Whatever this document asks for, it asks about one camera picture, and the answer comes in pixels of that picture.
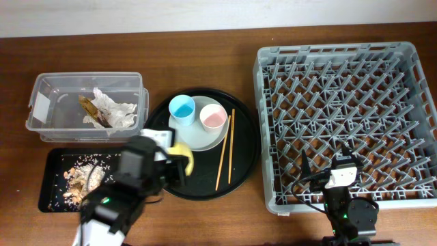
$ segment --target white wall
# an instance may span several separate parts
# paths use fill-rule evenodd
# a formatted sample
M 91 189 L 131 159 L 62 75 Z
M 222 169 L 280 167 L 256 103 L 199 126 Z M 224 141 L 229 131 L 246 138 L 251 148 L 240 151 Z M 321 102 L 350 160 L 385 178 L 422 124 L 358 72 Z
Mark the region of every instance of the white wall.
M 0 37 L 437 21 L 437 0 L 0 0 Z

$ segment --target yellow object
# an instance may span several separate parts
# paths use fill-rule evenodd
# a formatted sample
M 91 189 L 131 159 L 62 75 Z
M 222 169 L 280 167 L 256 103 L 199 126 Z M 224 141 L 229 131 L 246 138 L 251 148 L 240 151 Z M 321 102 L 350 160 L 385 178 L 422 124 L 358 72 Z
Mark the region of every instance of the yellow object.
M 194 158 L 190 147 L 185 143 L 175 143 L 171 148 L 167 148 L 169 154 L 179 154 L 188 157 L 188 165 L 185 167 L 185 174 L 190 176 L 194 169 Z

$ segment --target rectangular black tray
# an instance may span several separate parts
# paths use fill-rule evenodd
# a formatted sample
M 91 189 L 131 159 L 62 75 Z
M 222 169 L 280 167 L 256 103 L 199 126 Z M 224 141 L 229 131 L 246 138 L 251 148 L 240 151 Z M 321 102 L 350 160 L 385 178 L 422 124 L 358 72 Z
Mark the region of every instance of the rectangular black tray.
M 44 170 L 38 208 L 44 213 L 78 211 L 76 206 L 64 203 L 62 195 L 66 192 L 67 185 L 64 172 L 70 170 L 80 156 L 83 160 L 85 155 L 92 154 L 93 160 L 97 159 L 97 165 L 109 166 L 109 169 L 105 170 L 105 177 L 107 177 L 117 169 L 119 163 L 117 154 L 120 152 L 121 148 L 56 148 L 50 151 Z

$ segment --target white cup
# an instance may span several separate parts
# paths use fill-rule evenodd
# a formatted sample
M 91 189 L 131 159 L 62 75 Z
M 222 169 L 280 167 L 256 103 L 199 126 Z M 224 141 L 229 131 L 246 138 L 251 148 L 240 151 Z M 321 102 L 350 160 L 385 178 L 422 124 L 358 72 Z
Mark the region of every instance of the white cup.
M 210 134 L 221 133 L 223 126 L 227 121 L 226 110 L 222 106 L 216 104 L 209 104 L 203 107 L 200 111 L 199 117 L 203 129 Z

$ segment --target chopstick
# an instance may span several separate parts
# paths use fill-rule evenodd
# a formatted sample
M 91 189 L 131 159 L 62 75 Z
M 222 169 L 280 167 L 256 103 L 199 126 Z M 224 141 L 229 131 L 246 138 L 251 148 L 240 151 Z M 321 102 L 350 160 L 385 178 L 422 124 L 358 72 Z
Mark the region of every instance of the chopstick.
M 231 121 L 231 116 L 229 115 L 227 118 L 227 121 Z M 220 165 L 218 166 L 218 174 L 217 174 L 217 182 L 216 182 L 216 190 L 219 188 L 219 181 L 220 181 L 220 174 L 221 174 L 221 166 L 223 164 L 223 156 L 225 155 L 225 149 L 226 149 L 226 141 L 227 141 L 227 133 L 229 132 L 229 123 L 227 125 L 226 135 L 225 135 L 225 141 L 223 142 L 223 148 L 221 149 L 221 157 L 220 157 Z
M 229 177 L 227 183 L 231 183 L 231 173 L 232 173 L 232 149 L 234 146 L 234 122 L 235 122 L 235 109 L 232 109 L 232 124 L 231 124 L 231 145 L 229 147 Z

